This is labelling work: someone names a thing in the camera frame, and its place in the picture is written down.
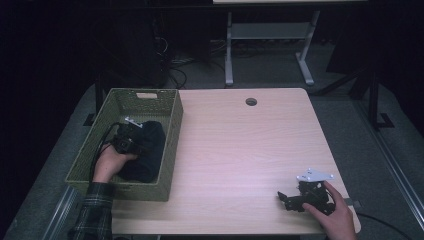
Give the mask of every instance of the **person's arm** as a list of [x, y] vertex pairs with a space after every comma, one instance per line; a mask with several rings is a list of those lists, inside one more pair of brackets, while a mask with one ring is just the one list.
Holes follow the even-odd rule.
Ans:
[[330, 183], [324, 182], [324, 185], [333, 196], [335, 211], [327, 216], [308, 203], [304, 203], [302, 207], [318, 220], [331, 240], [356, 240], [352, 211]]
[[119, 154], [111, 145], [103, 148], [77, 222], [68, 233], [69, 239], [112, 239], [111, 209], [114, 188], [109, 181], [128, 160], [136, 157], [132, 154]]

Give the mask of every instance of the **grommet hole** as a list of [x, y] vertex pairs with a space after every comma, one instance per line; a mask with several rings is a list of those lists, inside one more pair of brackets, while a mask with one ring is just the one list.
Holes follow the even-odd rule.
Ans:
[[258, 104], [258, 101], [254, 98], [248, 98], [246, 99], [246, 104], [249, 106], [255, 106], [256, 104]]

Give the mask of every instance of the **metal bracket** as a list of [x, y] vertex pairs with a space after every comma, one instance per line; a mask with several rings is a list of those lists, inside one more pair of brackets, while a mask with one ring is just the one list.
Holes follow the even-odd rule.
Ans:
[[297, 180], [303, 181], [303, 182], [319, 182], [319, 181], [325, 181], [325, 180], [332, 180], [334, 179], [334, 175], [319, 172], [312, 168], [308, 168], [308, 170], [304, 174], [297, 176], [296, 178]]
[[129, 123], [132, 123], [132, 124], [136, 125], [139, 128], [143, 128], [143, 124], [142, 123], [138, 124], [136, 121], [134, 121], [134, 119], [132, 119], [130, 117], [125, 117], [125, 121], [127, 121]]

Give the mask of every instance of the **plaid shirt sleeve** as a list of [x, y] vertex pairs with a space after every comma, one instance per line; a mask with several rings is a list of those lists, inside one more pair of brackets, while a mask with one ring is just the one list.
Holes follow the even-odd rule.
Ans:
[[75, 226], [68, 239], [112, 239], [114, 188], [108, 183], [90, 183]]

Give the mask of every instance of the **metal frame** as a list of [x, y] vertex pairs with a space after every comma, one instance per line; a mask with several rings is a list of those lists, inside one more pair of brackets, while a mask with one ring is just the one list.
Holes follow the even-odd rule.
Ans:
[[65, 192], [63, 193], [62, 198], [57, 203], [50, 223], [43, 234], [43, 240], [58, 238], [60, 231], [62, 230], [63, 224], [66, 220], [66, 217], [68, 216], [68, 213], [71, 209], [71, 206], [74, 203], [76, 195], [77, 192], [75, 189], [70, 186], [66, 186]]
[[361, 119], [365, 123], [367, 130], [371, 133], [374, 141], [380, 148], [381, 153], [384, 155], [386, 166], [389, 172], [392, 174], [394, 181], [396, 182], [400, 192], [408, 203], [412, 213], [418, 221], [418, 224], [421, 226], [421, 229], [424, 230], [424, 204], [421, 201], [420, 197], [417, 195], [414, 187], [409, 182], [407, 176], [403, 172], [402, 168], [398, 164], [398, 160], [390, 151], [389, 146], [387, 146], [385, 139], [375, 128], [375, 125], [369, 121], [369, 116], [365, 107], [359, 102], [356, 101], [354, 105], [356, 111], [359, 113]]
[[300, 52], [296, 53], [296, 59], [305, 83], [313, 85], [314, 80], [306, 64], [306, 55], [314, 36], [319, 14], [320, 11], [315, 11], [311, 21], [304, 23], [233, 23], [232, 13], [228, 12], [225, 85], [232, 86], [234, 84], [231, 60], [232, 39], [305, 39], [305, 45]]

